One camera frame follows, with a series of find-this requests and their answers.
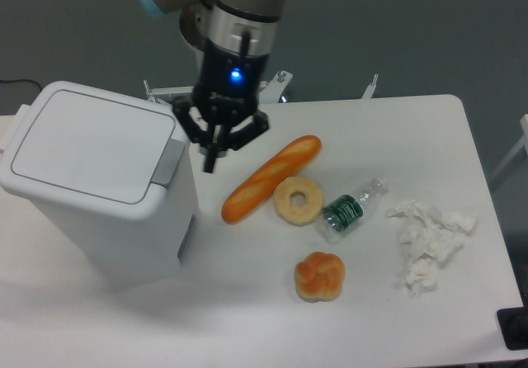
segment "bread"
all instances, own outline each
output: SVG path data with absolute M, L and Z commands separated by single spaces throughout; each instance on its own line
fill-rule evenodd
M 321 149 L 321 140 L 305 135 L 286 145 L 231 193 L 222 206 L 222 219 L 234 224 L 271 196 L 287 177 L 301 170 Z
M 337 255 L 312 252 L 295 266 L 294 278 L 301 299 L 333 300 L 341 293 L 345 265 Z
M 304 196 L 303 205 L 294 205 L 291 197 Z M 323 208 L 323 193 L 318 185 L 306 177 L 288 177 L 273 192 L 275 210 L 286 221 L 294 225 L 312 223 Z

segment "baguette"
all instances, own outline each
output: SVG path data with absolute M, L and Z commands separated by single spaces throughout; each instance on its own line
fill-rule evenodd
M 321 147 L 315 135 L 299 137 L 286 145 L 229 195 L 222 206 L 222 219 L 234 224 L 251 213 L 281 182 L 306 166 Z

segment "gray floor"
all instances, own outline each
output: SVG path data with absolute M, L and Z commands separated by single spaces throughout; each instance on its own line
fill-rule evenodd
M 69 80 L 143 97 L 196 81 L 178 15 L 137 0 L 0 0 L 0 79 Z M 293 101 L 450 93 L 465 106 L 488 174 L 528 113 L 528 0 L 288 0 L 266 76 L 295 76 Z M 31 85 L 0 85 L 0 115 Z M 494 195 L 514 263 L 528 262 L 528 163 Z

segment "bagel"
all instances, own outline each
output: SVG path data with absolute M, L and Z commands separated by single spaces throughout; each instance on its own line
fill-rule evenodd
M 295 205 L 291 198 L 304 196 L 303 205 Z M 276 212 L 294 225 L 312 223 L 323 208 L 323 193 L 318 185 L 306 177 L 288 177 L 273 192 Z

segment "white tissue paper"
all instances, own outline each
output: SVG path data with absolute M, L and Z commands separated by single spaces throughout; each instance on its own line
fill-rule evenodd
M 399 242 L 407 258 L 405 282 L 415 294 L 436 288 L 436 265 L 464 245 L 477 224 L 475 213 L 440 211 L 422 201 L 392 209 L 388 217 L 411 219 Z

